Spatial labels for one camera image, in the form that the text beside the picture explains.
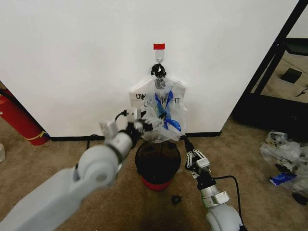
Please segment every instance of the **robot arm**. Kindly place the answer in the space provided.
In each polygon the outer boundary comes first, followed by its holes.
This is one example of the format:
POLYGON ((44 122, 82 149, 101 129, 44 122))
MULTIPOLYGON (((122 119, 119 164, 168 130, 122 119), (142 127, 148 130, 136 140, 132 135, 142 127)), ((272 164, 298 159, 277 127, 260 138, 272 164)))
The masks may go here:
POLYGON ((72 216, 82 200, 97 188, 111 186, 122 162, 144 131, 152 130, 140 111, 128 110, 128 126, 101 123, 104 145, 89 148, 73 168, 59 171, 19 201, 0 223, 1 231, 52 231, 72 216))
POLYGON ((208 209, 206 220, 212 231, 246 231, 242 219, 237 211, 226 203, 228 194, 220 192, 216 181, 211 177, 209 160, 184 137, 187 160, 185 169, 192 171, 192 177, 197 179, 197 188, 201 193, 202 201, 208 209))

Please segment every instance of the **fire extinguisher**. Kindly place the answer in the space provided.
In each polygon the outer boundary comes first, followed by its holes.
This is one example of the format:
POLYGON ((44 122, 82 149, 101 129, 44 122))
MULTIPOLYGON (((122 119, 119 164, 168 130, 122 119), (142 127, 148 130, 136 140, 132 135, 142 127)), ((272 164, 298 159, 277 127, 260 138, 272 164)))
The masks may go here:
POLYGON ((35 146, 49 140, 49 135, 8 89, 0 89, 0 116, 35 146))

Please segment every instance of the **black cable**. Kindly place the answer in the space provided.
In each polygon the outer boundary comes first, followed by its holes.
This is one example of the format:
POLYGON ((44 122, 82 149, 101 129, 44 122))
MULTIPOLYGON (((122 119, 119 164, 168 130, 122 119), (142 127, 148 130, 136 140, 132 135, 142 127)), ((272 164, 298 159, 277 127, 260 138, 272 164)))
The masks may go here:
POLYGON ((193 144, 188 140, 188 137, 187 136, 181 136, 180 137, 180 140, 183 140, 184 143, 185 143, 185 150, 187 152, 192 152, 193 149, 194 149, 194 146, 193 144))
POLYGON ((99 136, 99 135, 91 134, 91 135, 89 136, 89 138, 88 138, 88 140, 87 140, 87 149, 90 148, 91 137, 93 137, 93 136, 99 136))
POLYGON ((124 110, 123 112, 119 113, 116 117, 115 117, 115 121, 120 117, 120 116, 126 116, 127 115, 127 110, 124 110))
POLYGON ((306 88, 306 89, 304 89, 304 90, 302 90, 296 97, 298 97, 298 96, 300 96, 300 95, 303 95, 303 94, 306 94, 306 92, 305 91, 307 91, 308 90, 308 88, 306 88))
POLYGON ((238 207, 239 207, 239 215, 241 218, 241 221, 244 225, 243 222, 243 218, 242 218, 242 209, 241 209, 241 198, 240 198, 240 189, 239 189, 239 184, 237 182, 237 179, 234 176, 223 176, 223 177, 213 177, 214 180, 220 180, 220 179, 226 179, 226 178, 232 178, 235 181, 235 185, 236 185, 236 192, 237 192, 237 203, 238 203, 238 207))

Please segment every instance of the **blue object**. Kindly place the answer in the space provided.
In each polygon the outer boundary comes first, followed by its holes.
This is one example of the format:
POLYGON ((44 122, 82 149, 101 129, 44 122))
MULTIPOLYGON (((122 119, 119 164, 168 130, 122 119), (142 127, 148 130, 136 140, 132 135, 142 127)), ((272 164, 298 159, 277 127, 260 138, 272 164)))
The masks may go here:
POLYGON ((289 180, 294 179, 295 177, 296 177, 296 175, 293 174, 293 173, 283 172, 283 173, 279 174, 278 176, 270 177, 269 179, 270 179, 270 182, 272 182, 274 185, 280 185, 282 183, 285 183, 289 180))
POLYGON ((167 125, 169 123, 170 125, 175 127, 178 131, 181 131, 180 123, 176 120, 171 119, 169 103, 171 102, 172 99, 173 99, 173 93, 172 93, 172 91, 169 91, 166 106, 164 108, 162 106, 161 101, 158 98, 158 95, 155 93, 155 100, 157 102, 157 104, 156 104, 157 111, 156 112, 157 112, 158 116, 166 115, 165 120, 164 120, 164 128, 165 129, 169 130, 168 125, 167 125))

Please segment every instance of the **baseboard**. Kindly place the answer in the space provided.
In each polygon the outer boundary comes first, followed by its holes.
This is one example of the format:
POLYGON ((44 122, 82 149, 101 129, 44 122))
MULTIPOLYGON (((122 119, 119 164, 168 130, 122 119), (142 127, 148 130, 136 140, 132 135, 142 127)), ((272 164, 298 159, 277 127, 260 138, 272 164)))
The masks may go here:
POLYGON ((104 136, 53 136, 51 141, 103 141, 104 136))
POLYGON ((221 135, 221 131, 186 133, 187 137, 213 137, 213 136, 220 136, 220 135, 221 135))
MULTIPOLYGON (((187 137, 213 137, 220 136, 221 131, 216 132, 192 132, 186 133, 187 137)), ((103 141, 104 136, 54 136, 51 141, 103 141)))

